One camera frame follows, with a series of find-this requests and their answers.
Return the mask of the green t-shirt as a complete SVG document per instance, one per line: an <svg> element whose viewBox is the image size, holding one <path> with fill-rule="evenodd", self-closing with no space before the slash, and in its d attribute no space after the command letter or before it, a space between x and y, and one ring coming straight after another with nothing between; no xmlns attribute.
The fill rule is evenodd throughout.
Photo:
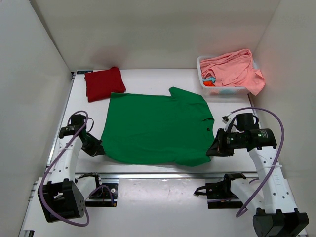
<svg viewBox="0 0 316 237"><path fill-rule="evenodd" d="M211 162L215 119L199 95L171 87L170 95L112 93L101 136L105 154L118 162L189 167Z"/></svg>

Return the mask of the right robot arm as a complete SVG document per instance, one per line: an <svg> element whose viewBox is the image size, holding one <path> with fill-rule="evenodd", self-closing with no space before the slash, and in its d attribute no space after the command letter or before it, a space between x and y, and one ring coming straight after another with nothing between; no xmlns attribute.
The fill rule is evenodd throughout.
<svg viewBox="0 0 316 237"><path fill-rule="evenodd" d="M296 237L308 225L307 213L300 212L291 196L278 162L282 143L269 128L260 128L252 113L223 117L225 127L218 130L207 154L228 157L246 149L253 161L260 184L251 186L242 173L225 174L222 181L206 184L206 194L215 199L237 197L242 207L253 213L252 223L259 237Z"/></svg>

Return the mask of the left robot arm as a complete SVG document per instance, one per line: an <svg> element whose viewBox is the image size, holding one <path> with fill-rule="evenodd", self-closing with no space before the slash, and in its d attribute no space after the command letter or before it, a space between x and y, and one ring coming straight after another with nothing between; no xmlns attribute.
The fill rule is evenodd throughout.
<svg viewBox="0 0 316 237"><path fill-rule="evenodd" d="M86 129L88 120L87 112L77 111L60 129L58 137L62 145L38 188L39 201L49 223L83 217L86 200L98 198L104 192L98 173L75 175L80 151L91 157L105 153L101 140Z"/></svg>

